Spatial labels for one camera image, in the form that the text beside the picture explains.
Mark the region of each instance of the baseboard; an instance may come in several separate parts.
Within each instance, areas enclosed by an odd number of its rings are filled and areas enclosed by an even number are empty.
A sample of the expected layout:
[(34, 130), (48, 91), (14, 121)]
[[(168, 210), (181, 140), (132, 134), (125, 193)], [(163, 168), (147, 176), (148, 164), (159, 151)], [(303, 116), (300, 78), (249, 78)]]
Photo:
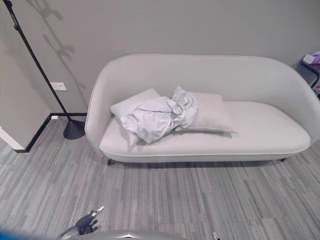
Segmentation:
[[(86, 112), (73, 112), (73, 113), (68, 113), (70, 116), (75, 117), (75, 116), (87, 116)], [(49, 116), (44, 120), (43, 124), (40, 126), (40, 128), (38, 129), (38, 131), (35, 133), (35, 135), (33, 136), (32, 140), (30, 141), (30, 143), (28, 144), (28, 146), (26, 146), (25, 149), (23, 150), (16, 150), (14, 149), (14, 151), (16, 153), (28, 153), (30, 152), (31, 148), (33, 147), (33, 145), (35, 144), (35, 142), (37, 141), (37, 139), (39, 138), (39, 136), (41, 135), (41, 133), (43, 132), (43, 130), (45, 129), (45, 127), (48, 125), (48, 123), (51, 120), (52, 116), (66, 116), (65, 113), (63, 112), (53, 112), (50, 113)]]
[[(69, 116), (75, 117), (75, 116), (87, 116), (86, 112), (71, 112), (68, 113)], [(53, 112), (51, 113), (51, 116), (67, 116), (64, 112)]]

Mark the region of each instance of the floor lamp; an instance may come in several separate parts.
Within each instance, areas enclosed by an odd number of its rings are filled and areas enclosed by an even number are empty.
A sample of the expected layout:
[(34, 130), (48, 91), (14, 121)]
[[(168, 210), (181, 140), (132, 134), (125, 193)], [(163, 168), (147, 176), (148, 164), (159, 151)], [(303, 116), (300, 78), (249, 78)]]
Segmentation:
[(42, 69), (36, 55), (34, 54), (34, 51), (32, 50), (30, 44), (28, 43), (28, 40), (24, 34), (24, 32), (22, 31), (19, 22), (16, 18), (16, 15), (12, 9), (12, 3), (9, 0), (3, 0), (6, 8), (8, 9), (11, 18), (13, 20), (14, 23), (14, 29), (18, 31), (18, 33), (20, 34), (26, 48), (28, 49), (34, 63), (36, 64), (36, 66), (38, 67), (39, 71), (41, 72), (45, 82), (47, 83), (48, 87), (50, 88), (52, 94), (54, 95), (56, 101), (59, 103), (60, 107), (62, 108), (64, 114), (66, 115), (66, 117), (68, 118), (68, 123), (65, 126), (64, 132), (63, 132), (63, 136), (66, 139), (69, 140), (73, 140), (73, 139), (78, 139), (80, 137), (82, 137), (83, 135), (85, 135), (85, 123), (83, 121), (77, 121), (77, 120), (73, 120), (71, 119), (70, 115), (68, 114), (67, 110), (65, 109), (64, 105), (62, 104), (62, 102), (60, 101), (58, 95), (56, 94), (55, 90), (53, 89), (53, 87), (51, 86), (47, 75), (45, 74), (44, 70)]

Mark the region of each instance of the white pillow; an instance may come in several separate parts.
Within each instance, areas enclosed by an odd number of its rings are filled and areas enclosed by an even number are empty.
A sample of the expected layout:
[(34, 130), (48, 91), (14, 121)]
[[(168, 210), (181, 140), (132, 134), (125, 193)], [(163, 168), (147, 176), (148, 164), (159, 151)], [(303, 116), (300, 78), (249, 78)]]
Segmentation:
[[(160, 97), (160, 94), (154, 88), (151, 88), (112, 105), (110, 107), (110, 111), (120, 119), (121, 117), (131, 113), (132, 110), (134, 110), (140, 103), (157, 97)], [(127, 133), (129, 135), (130, 146), (135, 145), (141, 140), (134, 132), (127, 130)]]
[(188, 128), (177, 127), (176, 131), (237, 132), (221, 95), (190, 91), (187, 93), (197, 101), (198, 114)]

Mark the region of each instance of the floor lamp base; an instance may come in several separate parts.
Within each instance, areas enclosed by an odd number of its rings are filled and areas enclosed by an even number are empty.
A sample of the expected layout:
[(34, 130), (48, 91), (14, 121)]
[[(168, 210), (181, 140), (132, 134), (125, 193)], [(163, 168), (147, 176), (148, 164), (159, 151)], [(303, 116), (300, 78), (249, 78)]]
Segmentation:
[(77, 120), (69, 121), (63, 132), (64, 138), (69, 140), (81, 138), (85, 134), (85, 123)]

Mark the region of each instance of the white sofa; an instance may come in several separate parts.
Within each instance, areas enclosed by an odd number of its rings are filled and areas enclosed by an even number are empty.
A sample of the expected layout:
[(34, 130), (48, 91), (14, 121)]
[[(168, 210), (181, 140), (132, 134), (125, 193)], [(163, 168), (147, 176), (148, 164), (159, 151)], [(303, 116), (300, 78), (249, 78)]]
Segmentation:
[[(181, 86), (223, 96), (237, 134), (172, 131), (160, 141), (129, 146), (110, 106), (150, 88), (171, 98)], [(320, 137), (320, 102), (289, 66), (234, 55), (133, 54), (108, 63), (97, 78), (86, 135), (101, 156), (120, 162), (278, 160)]]

